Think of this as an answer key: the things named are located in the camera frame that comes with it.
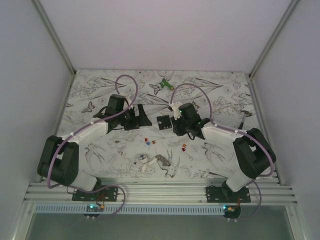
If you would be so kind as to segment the black fuse box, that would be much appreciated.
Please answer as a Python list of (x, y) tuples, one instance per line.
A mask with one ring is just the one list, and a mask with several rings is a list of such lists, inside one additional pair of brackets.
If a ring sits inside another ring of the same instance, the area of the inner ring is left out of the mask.
[(172, 128), (172, 123), (169, 115), (157, 116), (156, 120), (160, 131)]

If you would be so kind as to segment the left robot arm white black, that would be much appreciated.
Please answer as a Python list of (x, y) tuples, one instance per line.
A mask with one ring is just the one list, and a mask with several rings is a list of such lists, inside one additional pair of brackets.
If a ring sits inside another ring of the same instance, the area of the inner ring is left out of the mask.
[(98, 200), (102, 188), (97, 185), (96, 177), (80, 170), (80, 149), (117, 126), (122, 126), (125, 131), (151, 126), (142, 104), (138, 104), (137, 109), (138, 114), (135, 114), (133, 101), (128, 97), (111, 95), (107, 106), (99, 110), (87, 125), (70, 134), (61, 137), (51, 135), (46, 139), (37, 173), (46, 178), (48, 184), (54, 181), (57, 185), (81, 189), (89, 200)]

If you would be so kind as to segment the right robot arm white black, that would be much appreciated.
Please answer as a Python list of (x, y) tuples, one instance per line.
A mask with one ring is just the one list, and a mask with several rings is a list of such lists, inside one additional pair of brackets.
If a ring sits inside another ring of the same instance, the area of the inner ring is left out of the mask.
[(192, 139), (215, 141), (225, 147), (233, 147), (238, 169), (219, 187), (226, 202), (234, 202), (245, 186), (268, 168), (272, 173), (277, 157), (257, 128), (248, 131), (232, 129), (214, 123), (210, 118), (201, 118), (192, 103), (171, 103), (173, 132), (177, 136), (191, 135)]

